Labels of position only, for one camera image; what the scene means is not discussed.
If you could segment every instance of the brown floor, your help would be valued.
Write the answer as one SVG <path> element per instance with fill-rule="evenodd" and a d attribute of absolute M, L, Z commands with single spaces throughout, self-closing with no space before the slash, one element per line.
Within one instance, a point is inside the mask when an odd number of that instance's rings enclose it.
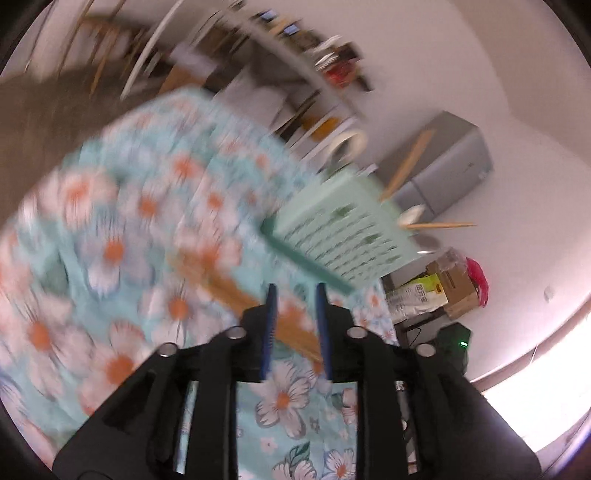
<path fill-rule="evenodd" d="M 84 140 L 157 90 L 119 100 L 119 69 L 106 70 L 89 97 L 92 70 L 36 83 L 20 76 L 0 84 L 0 225 L 25 193 Z"/>

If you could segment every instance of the wooden stick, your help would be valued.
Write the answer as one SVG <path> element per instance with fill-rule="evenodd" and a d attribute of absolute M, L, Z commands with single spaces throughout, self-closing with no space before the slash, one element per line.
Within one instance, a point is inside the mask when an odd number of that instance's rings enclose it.
<path fill-rule="evenodd" d="M 379 197 L 380 202 L 385 202 L 386 200 L 388 200 L 404 184 L 407 177 L 412 172 L 414 166 L 417 164 L 417 162 L 423 156 L 423 153 L 425 153 L 425 149 L 427 148 L 427 146 L 431 142 L 431 139 L 433 138 L 434 134 L 435 134 L 435 130 L 433 130 L 433 129 L 425 130 L 420 133 L 420 135 L 417 137 L 413 147 L 410 149 L 410 153 L 408 154 L 408 157 L 406 157 L 406 159 L 402 162 L 402 164 L 400 165 L 400 167 L 398 168 L 398 170 L 396 171 L 396 173 L 394 174 L 394 176 L 390 180 L 390 183 L 388 183 L 388 186 L 380 195 L 380 197 Z"/>
<path fill-rule="evenodd" d="M 413 223 L 404 225 L 401 228 L 405 230 L 429 230 L 431 228 L 463 228 L 466 226 L 476 226 L 472 222 L 452 222 L 452 223 Z"/>
<path fill-rule="evenodd" d="M 261 304 L 260 300 L 243 292 L 232 278 L 215 271 L 205 271 L 199 259 L 193 254 L 180 252 L 170 257 L 168 261 L 177 273 L 192 284 L 205 288 L 214 299 L 224 304 L 239 319 L 244 310 Z M 282 315 L 277 318 L 275 338 L 309 360 L 323 363 L 320 342 L 316 335 L 303 330 Z"/>

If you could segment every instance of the wooden chair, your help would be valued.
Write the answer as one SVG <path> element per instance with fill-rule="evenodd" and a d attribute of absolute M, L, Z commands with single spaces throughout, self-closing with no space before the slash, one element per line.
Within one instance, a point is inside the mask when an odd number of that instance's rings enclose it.
<path fill-rule="evenodd" d="M 113 48 L 115 48 L 115 45 L 117 44 L 119 38 L 122 35 L 128 35 L 130 38 L 130 44 L 126 55 L 127 59 L 124 70 L 121 74 L 121 78 L 123 78 L 129 70 L 129 67 L 131 66 L 131 62 L 133 61 L 134 57 L 139 52 L 140 48 L 145 45 L 145 37 L 150 30 L 149 25 L 144 25 L 140 22 L 124 18 L 122 16 L 117 16 L 126 0 L 119 0 L 119 3 L 115 6 L 115 9 L 108 15 L 89 14 L 88 12 L 94 1 L 95 0 L 89 0 L 83 8 L 80 17 L 76 22 L 76 26 L 70 34 L 66 51 L 64 52 L 64 56 L 61 59 L 60 66 L 57 69 L 57 75 L 59 76 L 61 74 L 61 71 L 63 70 L 68 53 L 70 53 L 70 49 L 72 48 L 72 44 L 74 43 L 74 39 L 76 38 L 76 34 L 80 30 L 80 28 L 88 27 L 91 30 L 91 32 L 93 32 L 96 35 L 96 42 L 94 48 L 92 49 L 90 58 L 88 60 L 88 65 L 91 65 L 94 62 L 96 54 L 98 53 L 101 45 L 107 39 L 104 55 L 100 60 L 99 66 L 95 73 L 95 77 L 90 86 L 90 95 L 92 95 L 95 92 L 100 77 L 105 69 L 105 65 L 109 60 L 109 55 L 113 51 Z"/>

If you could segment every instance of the green plastic basket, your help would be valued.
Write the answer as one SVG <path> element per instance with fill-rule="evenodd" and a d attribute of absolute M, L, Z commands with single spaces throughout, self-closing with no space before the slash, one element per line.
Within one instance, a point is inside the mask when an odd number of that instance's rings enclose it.
<path fill-rule="evenodd" d="M 419 257 L 398 227 L 400 208 L 381 203 L 383 186 L 352 168 L 320 177 L 295 195 L 261 232 L 280 253 L 349 294 Z"/>

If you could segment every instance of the floral tablecloth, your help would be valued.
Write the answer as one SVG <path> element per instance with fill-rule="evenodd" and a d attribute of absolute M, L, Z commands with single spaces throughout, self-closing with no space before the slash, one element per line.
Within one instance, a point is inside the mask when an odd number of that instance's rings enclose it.
<path fill-rule="evenodd" d="M 122 117 L 39 182 L 0 236 L 0 398 L 47 465 L 158 345 L 197 345 L 236 324 L 170 271 L 167 251 L 192 250 L 261 301 L 277 284 L 281 313 L 316 327 L 316 280 L 258 235 L 313 175 L 266 130 L 189 89 Z M 330 296 L 395 341 L 378 283 Z M 354 477 L 355 384 L 331 385 L 278 344 L 269 379 L 240 385 L 237 404 L 242 480 Z"/>

